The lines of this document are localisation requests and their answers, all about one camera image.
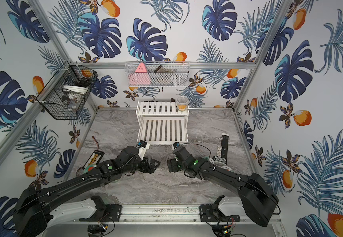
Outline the clear seed container orange label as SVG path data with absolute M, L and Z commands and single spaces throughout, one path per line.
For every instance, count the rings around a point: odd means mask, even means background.
M 189 100 L 186 96 L 179 96 L 176 99 L 177 109 L 180 112 L 184 112 L 188 109 L 188 103 L 189 103 Z

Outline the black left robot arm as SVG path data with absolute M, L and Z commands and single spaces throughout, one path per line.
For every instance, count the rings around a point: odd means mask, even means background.
M 57 207 L 95 188 L 119 180 L 125 173 L 152 174 L 161 163 L 155 159 L 141 158 L 139 148 L 128 146 L 115 159 L 99 163 L 92 170 L 64 183 L 37 191 L 25 189 L 13 211 L 16 234 L 19 237 L 36 237 L 55 218 Z

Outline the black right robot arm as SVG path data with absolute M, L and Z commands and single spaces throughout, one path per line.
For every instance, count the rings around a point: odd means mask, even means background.
M 188 178 L 198 178 L 220 185 L 238 194 L 245 214 L 257 225 L 266 227 L 279 199 L 257 173 L 251 176 L 228 171 L 204 158 L 195 158 L 178 142 L 173 145 L 174 159 L 168 160 L 170 173 L 182 171 Z

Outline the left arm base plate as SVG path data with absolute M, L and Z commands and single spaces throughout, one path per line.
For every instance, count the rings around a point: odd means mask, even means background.
M 89 218 L 80 218 L 80 222 L 104 222 L 104 221 L 119 221 L 123 207 L 119 204 L 107 204 L 100 196 L 92 196 L 95 211 Z

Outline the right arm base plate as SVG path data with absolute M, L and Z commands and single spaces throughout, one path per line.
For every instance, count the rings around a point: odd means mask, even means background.
M 225 214 L 219 209 L 220 202 L 225 198 L 224 195 L 219 196 L 212 204 L 201 204 L 199 206 L 201 222 L 221 222 L 227 220 L 240 221 L 239 215 Z

